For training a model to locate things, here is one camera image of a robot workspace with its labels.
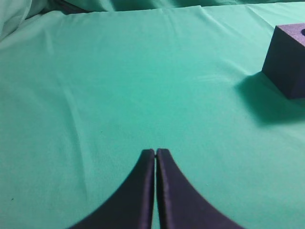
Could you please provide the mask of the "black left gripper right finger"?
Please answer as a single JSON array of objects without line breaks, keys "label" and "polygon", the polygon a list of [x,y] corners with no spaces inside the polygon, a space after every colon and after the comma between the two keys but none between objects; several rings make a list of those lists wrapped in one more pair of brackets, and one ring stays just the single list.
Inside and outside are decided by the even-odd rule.
[{"label": "black left gripper right finger", "polygon": [[156,193],[162,229],[242,228],[200,195],[168,149],[157,150],[156,162]]}]

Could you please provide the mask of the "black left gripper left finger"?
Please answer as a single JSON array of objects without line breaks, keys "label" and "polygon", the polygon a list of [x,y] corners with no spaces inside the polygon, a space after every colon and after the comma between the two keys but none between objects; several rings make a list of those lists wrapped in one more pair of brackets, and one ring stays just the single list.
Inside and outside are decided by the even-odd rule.
[{"label": "black left gripper left finger", "polygon": [[154,166],[154,151],[143,150],[119,188],[94,212],[71,228],[150,229],[154,205]]}]

